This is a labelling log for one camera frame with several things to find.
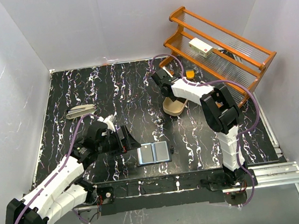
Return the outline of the beige oval card tray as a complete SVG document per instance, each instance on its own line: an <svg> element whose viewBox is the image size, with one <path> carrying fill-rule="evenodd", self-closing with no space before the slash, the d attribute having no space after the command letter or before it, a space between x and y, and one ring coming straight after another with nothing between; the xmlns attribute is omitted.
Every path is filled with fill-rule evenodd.
<svg viewBox="0 0 299 224"><path fill-rule="evenodd" d="M166 97L163 101L163 111L166 114L177 117L182 114L187 102L188 100L185 98L177 98L173 101L170 97Z"/></svg>

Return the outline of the black leather card holder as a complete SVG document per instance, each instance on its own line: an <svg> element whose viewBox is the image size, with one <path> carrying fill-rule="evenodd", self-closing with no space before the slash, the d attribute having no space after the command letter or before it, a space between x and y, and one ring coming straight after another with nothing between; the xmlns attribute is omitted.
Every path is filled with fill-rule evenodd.
<svg viewBox="0 0 299 224"><path fill-rule="evenodd" d="M143 145L147 145L147 144L151 145L152 154L154 156L154 161L152 163L144 164L144 163L142 163L142 160L141 160L141 147ZM137 149L137 155L138 155L137 165L138 165L138 167L171 162L172 155L175 151L174 146L169 146L167 141L146 143L146 144L142 144L141 147Z"/></svg>

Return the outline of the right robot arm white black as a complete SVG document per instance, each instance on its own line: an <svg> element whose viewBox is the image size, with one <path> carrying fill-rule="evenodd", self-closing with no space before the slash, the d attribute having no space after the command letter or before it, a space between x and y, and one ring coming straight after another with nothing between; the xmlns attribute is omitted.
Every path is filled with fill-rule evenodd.
<svg viewBox="0 0 299 224"><path fill-rule="evenodd" d="M172 76L161 68L151 76L162 95L171 100L185 99L201 106L209 128L217 133L223 155L223 185L237 187L244 181L241 168L245 159L237 148L238 124L242 114L224 84L217 86L189 83L184 78Z"/></svg>

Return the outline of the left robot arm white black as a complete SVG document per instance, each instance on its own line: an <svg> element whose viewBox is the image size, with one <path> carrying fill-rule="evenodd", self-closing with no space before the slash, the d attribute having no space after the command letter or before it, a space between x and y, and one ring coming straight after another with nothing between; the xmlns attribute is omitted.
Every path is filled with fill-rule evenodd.
<svg viewBox="0 0 299 224"><path fill-rule="evenodd" d="M5 224L54 224L77 205L95 203L97 190L83 179L86 169L100 154L114 157L141 147L126 126L120 129L123 137L109 118L93 122L38 187L7 204Z"/></svg>

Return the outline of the black VIP card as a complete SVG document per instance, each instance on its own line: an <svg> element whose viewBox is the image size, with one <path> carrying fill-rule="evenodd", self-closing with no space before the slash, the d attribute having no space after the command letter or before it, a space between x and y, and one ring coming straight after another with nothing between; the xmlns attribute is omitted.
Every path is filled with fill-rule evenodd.
<svg viewBox="0 0 299 224"><path fill-rule="evenodd" d="M141 160L142 163L144 164L152 163L154 161L154 156L152 154L152 149L150 144L143 145L141 147Z"/></svg>

